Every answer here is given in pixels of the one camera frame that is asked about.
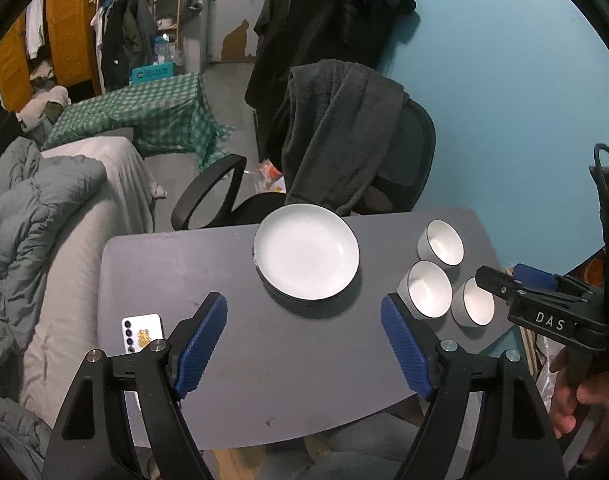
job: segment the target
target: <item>black office chair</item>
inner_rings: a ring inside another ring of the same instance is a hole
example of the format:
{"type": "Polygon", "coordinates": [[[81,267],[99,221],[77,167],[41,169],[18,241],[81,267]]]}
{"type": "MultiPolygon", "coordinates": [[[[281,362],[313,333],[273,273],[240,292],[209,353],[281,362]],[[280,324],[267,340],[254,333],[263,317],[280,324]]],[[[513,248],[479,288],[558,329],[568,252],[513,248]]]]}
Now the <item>black office chair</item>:
{"type": "MultiPolygon", "coordinates": [[[[353,208],[358,214],[411,211],[427,183],[435,151],[435,127],[427,111],[409,99],[379,174],[353,208]]],[[[196,177],[182,193],[171,214],[176,231],[188,229],[191,215],[213,187],[233,170],[229,190],[216,217],[204,227],[258,224],[284,205],[283,193],[261,193],[233,209],[247,159],[241,155],[221,158],[196,177]]]]}

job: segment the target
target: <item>chair backrest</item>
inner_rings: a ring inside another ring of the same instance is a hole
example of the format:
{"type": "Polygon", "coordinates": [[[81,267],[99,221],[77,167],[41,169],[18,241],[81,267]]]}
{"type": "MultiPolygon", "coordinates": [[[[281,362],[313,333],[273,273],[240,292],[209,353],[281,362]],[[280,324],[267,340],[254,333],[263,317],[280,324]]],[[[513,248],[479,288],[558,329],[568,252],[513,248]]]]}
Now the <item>chair backrest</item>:
{"type": "Polygon", "coordinates": [[[433,121],[409,98],[382,168],[354,210],[360,214],[411,211],[427,184],[434,153],[433,121]]]}

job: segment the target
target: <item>finger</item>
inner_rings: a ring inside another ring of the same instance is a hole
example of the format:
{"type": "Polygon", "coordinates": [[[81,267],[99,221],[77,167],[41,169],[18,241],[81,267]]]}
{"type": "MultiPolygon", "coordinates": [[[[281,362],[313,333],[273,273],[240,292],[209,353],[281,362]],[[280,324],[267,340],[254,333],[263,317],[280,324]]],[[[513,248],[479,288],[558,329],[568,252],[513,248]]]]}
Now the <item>finger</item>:
{"type": "Polygon", "coordinates": [[[582,452],[582,457],[589,460],[597,456],[602,450],[604,444],[609,440],[609,410],[604,412],[602,420],[598,423],[591,432],[587,446],[582,452]]]}
{"type": "Polygon", "coordinates": [[[568,386],[567,368],[562,368],[558,373],[551,397],[551,411],[559,411],[563,415],[572,415],[577,408],[577,397],[575,396],[575,388],[568,386]]]}
{"type": "Polygon", "coordinates": [[[601,404],[609,398],[609,372],[584,381],[577,388],[577,400],[582,404],[601,404]]]}
{"type": "Polygon", "coordinates": [[[567,365],[569,362],[569,351],[566,347],[558,352],[558,355],[555,356],[553,361],[551,361],[551,366],[549,366],[549,371],[554,374],[555,372],[559,372],[563,367],[567,365]]]}
{"type": "Polygon", "coordinates": [[[558,430],[561,434],[570,433],[575,428],[575,416],[563,415],[560,412],[549,414],[553,430],[558,430]]]}

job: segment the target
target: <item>plastic bag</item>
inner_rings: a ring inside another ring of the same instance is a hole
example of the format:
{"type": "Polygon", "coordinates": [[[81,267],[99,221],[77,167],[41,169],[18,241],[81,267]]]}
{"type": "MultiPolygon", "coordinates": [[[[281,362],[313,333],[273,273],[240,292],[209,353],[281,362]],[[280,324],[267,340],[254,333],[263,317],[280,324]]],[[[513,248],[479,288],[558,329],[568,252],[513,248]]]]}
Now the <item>plastic bag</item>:
{"type": "Polygon", "coordinates": [[[269,160],[261,162],[254,174],[256,193],[286,193],[282,173],[269,160]]]}
{"type": "Polygon", "coordinates": [[[549,366],[559,351],[564,348],[564,345],[555,342],[552,339],[548,339],[543,335],[537,336],[535,344],[543,361],[542,371],[535,384],[538,387],[538,391],[542,396],[542,400],[544,401],[544,405],[548,412],[551,409],[551,397],[553,396],[553,388],[555,387],[555,378],[558,375],[557,372],[552,374],[549,371],[549,366]]]}

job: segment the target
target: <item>hanging clothes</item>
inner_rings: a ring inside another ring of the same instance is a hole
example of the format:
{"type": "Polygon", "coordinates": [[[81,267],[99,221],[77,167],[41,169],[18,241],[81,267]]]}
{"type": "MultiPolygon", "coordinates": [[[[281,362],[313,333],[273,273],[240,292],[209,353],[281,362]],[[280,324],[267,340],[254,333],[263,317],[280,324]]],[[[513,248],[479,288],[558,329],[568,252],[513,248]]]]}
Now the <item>hanging clothes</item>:
{"type": "MultiPolygon", "coordinates": [[[[98,67],[102,66],[102,41],[104,38],[104,17],[105,17],[105,7],[98,7],[98,11],[93,16],[91,20],[91,27],[96,32],[96,61],[98,63],[98,67]]],[[[100,79],[100,90],[103,94],[107,91],[104,86],[104,74],[102,70],[98,70],[98,77],[100,79]]]]}
{"type": "Polygon", "coordinates": [[[29,59],[38,57],[38,49],[44,45],[44,0],[33,0],[25,15],[25,40],[29,59]]]}
{"type": "Polygon", "coordinates": [[[129,0],[122,22],[124,53],[129,60],[129,74],[144,65],[144,40],[138,25],[138,0],[129,0]]]}
{"type": "Polygon", "coordinates": [[[395,20],[415,10],[415,0],[265,0],[254,27],[256,62],[245,101],[258,117],[258,151],[283,103],[291,67],[322,59],[374,68],[395,20]]]}
{"type": "Polygon", "coordinates": [[[124,52],[123,20],[129,0],[116,0],[107,18],[102,42],[102,73],[107,91],[118,90],[129,84],[131,71],[124,52]]]}
{"type": "Polygon", "coordinates": [[[142,66],[152,65],[156,60],[155,36],[158,33],[158,24],[149,10],[146,0],[138,0],[138,26],[144,43],[144,60],[142,66]]]}

